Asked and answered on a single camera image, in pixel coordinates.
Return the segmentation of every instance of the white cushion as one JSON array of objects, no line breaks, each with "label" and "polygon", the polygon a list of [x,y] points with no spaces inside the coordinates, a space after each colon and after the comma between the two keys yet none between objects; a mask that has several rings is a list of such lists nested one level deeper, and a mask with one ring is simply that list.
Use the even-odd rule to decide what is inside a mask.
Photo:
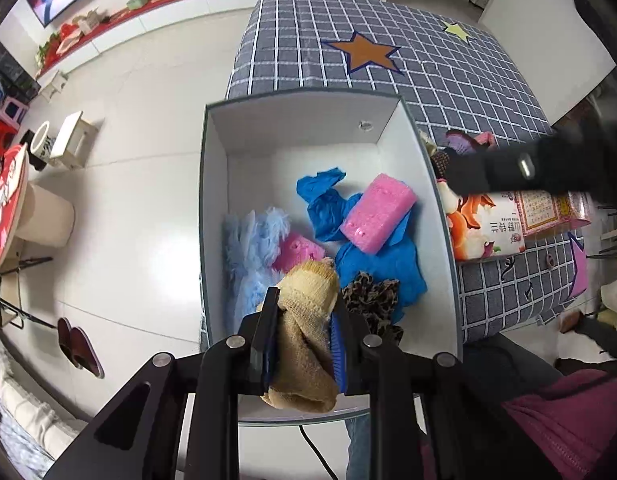
[{"label": "white cushion", "polygon": [[72,416],[15,361],[0,340],[0,398],[13,418],[57,459],[86,422]]}]

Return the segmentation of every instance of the pink block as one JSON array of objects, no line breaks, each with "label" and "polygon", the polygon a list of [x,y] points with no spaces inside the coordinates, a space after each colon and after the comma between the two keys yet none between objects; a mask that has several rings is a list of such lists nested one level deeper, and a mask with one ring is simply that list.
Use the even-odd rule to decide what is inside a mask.
[{"label": "pink block", "polygon": [[417,200],[409,186],[380,173],[340,226],[359,250],[377,253]]},{"label": "pink block", "polygon": [[302,235],[291,232],[280,244],[280,255],[272,264],[275,270],[288,272],[306,260],[321,260],[325,255],[322,247]]}]

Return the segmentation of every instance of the beige sock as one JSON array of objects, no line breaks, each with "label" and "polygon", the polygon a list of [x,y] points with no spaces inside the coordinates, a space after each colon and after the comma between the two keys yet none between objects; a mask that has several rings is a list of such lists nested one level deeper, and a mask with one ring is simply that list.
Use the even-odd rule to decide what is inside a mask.
[{"label": "beige sock", "polygon": [[329,264],[306,261],[278,283],[277,362],[267,394],[274,408],[324,413],[335,406],[329,320],[339,290]]}]

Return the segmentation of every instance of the orange star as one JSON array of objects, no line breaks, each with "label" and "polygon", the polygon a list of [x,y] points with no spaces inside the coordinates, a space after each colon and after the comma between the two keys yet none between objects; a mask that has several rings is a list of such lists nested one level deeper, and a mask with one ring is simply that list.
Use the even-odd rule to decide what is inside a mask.
[{"label": "orange star", "polygon": [[322,41],[322,43],[345,53],[349,74],[370,64],[401,73],[389,57],[396,52],[399,46],[373,43],[355,30],[349,41]]}]

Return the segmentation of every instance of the checkered blanket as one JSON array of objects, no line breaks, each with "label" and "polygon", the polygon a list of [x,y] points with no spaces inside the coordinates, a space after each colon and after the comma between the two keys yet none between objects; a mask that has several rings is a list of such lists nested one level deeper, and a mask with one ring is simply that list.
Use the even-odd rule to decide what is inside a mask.
[{"label": "checkered blanket", "polygon": [[[493,132],[502,146],[551,127],[526,81],[497,40],[461,23],[469,38],[445,32],[450,18],[377,0],[261,0],[239,47],[227,98],[305,86],[400,94],[420,129],[439,144],[450,128]],[[399,72],[366,66],[348,73],[345,53],[323,41],[356,31],[399,47]],[[554,265],[547,264],[546,255]],[[566,235],[529,242],[514,258],[458,265],[464,341],[561,312],[574,275]]]}]

